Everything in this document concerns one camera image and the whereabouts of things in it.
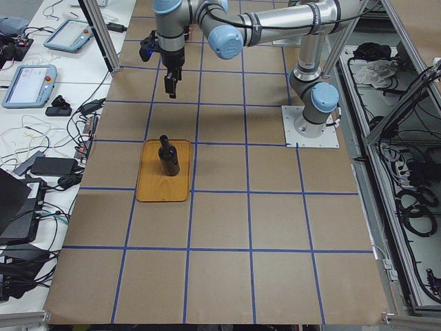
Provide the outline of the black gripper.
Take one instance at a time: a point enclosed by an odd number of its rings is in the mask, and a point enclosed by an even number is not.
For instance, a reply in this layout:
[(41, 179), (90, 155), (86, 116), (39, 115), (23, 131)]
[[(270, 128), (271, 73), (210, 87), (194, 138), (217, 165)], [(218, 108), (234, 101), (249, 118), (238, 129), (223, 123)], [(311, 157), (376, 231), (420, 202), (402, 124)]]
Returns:
[(167, 68), (164, 77), (165, 92), (171, 99), (176, 98), (176, 87), (182, 80), (182, 67), (185, 63), (185, 49), (176, 51), (161, 50), (162, 64)]

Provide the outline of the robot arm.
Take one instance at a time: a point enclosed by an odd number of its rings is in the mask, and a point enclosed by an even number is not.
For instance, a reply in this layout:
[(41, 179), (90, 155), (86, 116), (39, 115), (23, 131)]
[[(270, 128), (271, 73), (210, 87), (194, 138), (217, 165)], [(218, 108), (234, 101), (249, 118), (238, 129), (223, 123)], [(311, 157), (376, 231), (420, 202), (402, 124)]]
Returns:
[(300, 37), (300, 53), (290, 76), (290, 86), (305, 107), (294, 127), (303, 137), (320, 137), (327, 120), (337, 108), (339, 94), (320, 76), (320, 56), (325, 37), (349, 27), (362, 13), (361, 1), (301, 1), (297, 5), (263, 12), (246, 12), (232, 16), (227, 1), (154, 1), (156, 29), (140, 42), (139, 54), (144, 62), (152, 53), (161, 56), (167, 68), (165, 91), (176, 96), (176, 84), (182, 79), (185, 63), (185, 32), (197, 24), (212, 51), (229, 60), (243, 48)]

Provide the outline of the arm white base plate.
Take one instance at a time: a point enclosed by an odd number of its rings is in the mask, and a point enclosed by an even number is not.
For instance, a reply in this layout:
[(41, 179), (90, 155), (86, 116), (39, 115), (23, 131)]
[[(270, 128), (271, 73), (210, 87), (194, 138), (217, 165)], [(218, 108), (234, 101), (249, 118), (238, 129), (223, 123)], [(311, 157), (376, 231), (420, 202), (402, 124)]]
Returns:
[(331, 148), (340, 147), (336, 124), (331, 115), (327, 122), (312, 124), (303, 117), (304, 106), (282, 106), (285, 145), (288, 148)]
[(291, 37), (286, 39), (279, 39), (272, 42), (274, 47), (291, 47), (299, 48), (301, 45), (301, 37)]

